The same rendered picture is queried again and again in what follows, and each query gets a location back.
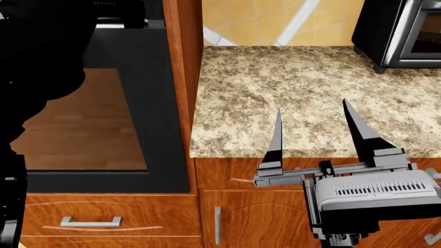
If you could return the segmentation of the wooden drawer front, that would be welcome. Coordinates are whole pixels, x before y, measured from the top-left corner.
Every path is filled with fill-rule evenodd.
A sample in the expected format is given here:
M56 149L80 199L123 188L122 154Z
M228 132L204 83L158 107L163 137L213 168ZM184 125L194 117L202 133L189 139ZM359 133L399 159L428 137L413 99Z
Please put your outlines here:
M123 220L120 227L60 227L65 216L76 222ZM194 195L30 194L22 234L199 237L201 228Z

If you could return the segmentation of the tall wooden oven cabinet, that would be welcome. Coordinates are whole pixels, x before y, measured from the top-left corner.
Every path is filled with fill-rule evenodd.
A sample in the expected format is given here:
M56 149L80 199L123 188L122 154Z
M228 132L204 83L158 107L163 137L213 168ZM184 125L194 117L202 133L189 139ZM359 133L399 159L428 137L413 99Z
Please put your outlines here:
M156 22L161 21L164 23L167 31L189 183L189 192L178 195L194 195L198 201L194 160L189 155L189 144L203 51L201 0L144 0L144 4L145 26L148 24L154 25ZM97 21L97 25L101 23L122 24L121 20L117 18L100 18ZM142 193L116 193L111 195L118 194L140 195ZM22 234L21 243L26 248L202 248L201 234L199 237L24 236Z

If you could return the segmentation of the black built-in oven door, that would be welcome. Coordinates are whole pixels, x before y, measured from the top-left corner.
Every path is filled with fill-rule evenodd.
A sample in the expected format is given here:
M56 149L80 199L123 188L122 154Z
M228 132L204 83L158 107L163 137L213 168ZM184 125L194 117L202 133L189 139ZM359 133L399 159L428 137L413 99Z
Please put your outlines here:
M98 24L85 82L25 123L28 191L186 194L185 149L163 22Z

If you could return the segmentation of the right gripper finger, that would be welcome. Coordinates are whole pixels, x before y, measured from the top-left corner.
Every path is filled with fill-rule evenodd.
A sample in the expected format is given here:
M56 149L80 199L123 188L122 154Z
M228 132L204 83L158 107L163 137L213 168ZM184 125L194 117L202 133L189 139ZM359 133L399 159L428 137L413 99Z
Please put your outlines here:
M282 118L280 110L276 115L274 133L269 148L257 166L259 177L283 175L283 140L282 140Z
M403 148L398 148L381 138L379 133L369 127L347 99L342 101L345 118L358 155L358 160L369 167L405 168L411 163Z

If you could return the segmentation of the black silver toaster oven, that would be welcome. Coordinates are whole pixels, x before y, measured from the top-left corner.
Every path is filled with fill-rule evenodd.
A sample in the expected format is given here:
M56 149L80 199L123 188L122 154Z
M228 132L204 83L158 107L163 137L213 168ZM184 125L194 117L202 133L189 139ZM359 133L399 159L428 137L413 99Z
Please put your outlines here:
M377 74L441 68L441 0L365 0L351 41Z

